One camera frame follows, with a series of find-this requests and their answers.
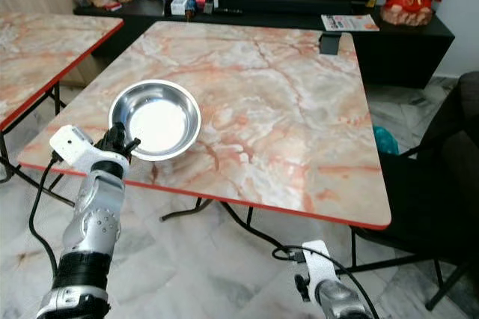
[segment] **stainless steel bowl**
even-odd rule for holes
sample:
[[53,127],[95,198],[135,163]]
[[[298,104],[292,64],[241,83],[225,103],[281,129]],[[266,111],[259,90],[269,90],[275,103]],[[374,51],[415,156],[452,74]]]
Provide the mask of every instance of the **stainless steel bowl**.
[[108,122],[121,122],[126,142],[141,140],[132,155],[141,160],[168,160],[186,151],[200,132],[195,98],[176,83],[148,79],[123,90],[110,107]]

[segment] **table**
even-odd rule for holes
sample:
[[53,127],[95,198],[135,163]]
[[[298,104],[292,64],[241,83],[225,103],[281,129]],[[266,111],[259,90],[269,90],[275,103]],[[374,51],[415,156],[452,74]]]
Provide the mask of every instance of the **table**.
[[[118,18],[0,13],[0,150],[4,135],[46,98],[60,112],[59,81],[123,25]],[[9,180],[12,172],[6,168]]]
[[[65,124],[94,141],[115,96],[145,79],[192,93],[197,142],[167,163],[133,158],[127,184],[385,228],[391,214],[350,34],[318,54],[319,31],[156,22],[19,155],[43,169]],[[64,163],[57,172],[84,175]]]

